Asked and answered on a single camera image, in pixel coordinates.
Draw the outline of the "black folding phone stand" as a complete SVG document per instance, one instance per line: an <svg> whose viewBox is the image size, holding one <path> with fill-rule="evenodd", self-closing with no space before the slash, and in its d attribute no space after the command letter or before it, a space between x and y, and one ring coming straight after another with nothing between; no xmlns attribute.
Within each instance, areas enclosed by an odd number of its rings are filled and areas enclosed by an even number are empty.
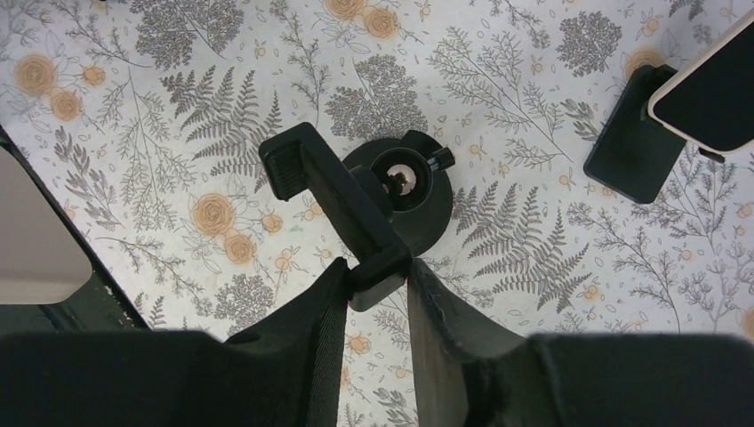
<svg viewBox="0 0 754 427"><path fill-rule="evenodd" d="M648 101L677 71L644 65L630 77L583 166L585 174L639 204L655 201L687 140L648 115Z"/></svg>

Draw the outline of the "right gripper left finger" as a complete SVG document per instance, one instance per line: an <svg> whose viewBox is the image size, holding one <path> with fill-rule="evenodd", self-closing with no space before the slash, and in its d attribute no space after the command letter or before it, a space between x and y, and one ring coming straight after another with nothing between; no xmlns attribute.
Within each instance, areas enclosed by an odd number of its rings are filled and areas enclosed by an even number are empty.
<svg viewBox="0 0 754 427"><path fill-rule="evenodd" d="M4 426L334 426L349 268L332 262L262 321L198 330L11 334Z"/></svg>

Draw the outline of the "small black phone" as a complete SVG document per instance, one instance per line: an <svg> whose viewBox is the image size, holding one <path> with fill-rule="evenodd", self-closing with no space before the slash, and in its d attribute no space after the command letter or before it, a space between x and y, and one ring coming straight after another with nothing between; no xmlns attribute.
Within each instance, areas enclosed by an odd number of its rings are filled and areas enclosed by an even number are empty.
<svg viewBox="0 0 754 427"><path fill-rule="evenodd" d="M648 101L665 129L718 154L753 142L753 11L748 11Z"/></svg>

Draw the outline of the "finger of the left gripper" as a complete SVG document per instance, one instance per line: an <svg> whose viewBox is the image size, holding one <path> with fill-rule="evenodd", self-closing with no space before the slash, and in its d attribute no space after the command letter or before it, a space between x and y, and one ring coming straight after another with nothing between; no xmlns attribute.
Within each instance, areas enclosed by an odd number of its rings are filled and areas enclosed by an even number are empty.
<svg viewBox="0 0 754 427"><path fill-rule="evenodd" d="M42 179L22 155L20 148L5 130L1 131L1 147L20 164L55 212L58 222L76 241L88 258L91 275L83 286L63 302L42 305L1 306L1 335L26 332L148 330L149 326L134 304L86 243L84 235L64 213Z"/></svg>

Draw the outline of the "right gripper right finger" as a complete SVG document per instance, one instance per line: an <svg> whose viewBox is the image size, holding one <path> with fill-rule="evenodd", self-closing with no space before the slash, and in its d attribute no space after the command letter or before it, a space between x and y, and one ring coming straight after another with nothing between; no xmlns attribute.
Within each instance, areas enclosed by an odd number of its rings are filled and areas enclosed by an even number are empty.
<svg viewBox="0 0 754 427"><path fill-rule="evenodd" d="M521 336L421 260L407 279L422 426L750 426L753 347L725 334Z"/></svg>

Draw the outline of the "black round-base stand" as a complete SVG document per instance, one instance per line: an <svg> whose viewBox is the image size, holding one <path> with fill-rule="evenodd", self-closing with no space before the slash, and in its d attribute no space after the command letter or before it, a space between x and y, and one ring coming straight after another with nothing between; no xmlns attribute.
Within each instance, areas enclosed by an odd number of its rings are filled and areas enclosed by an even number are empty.
<svg viewBox="0 0 754 427"><path fill-rule="evenodd" d="M339 158L304 122L259 146L276 198L311 192L357 259L349 305L366 311L401 287L413 258L445 234L453 210L453 152L428 134L369 141Z"/></svg>

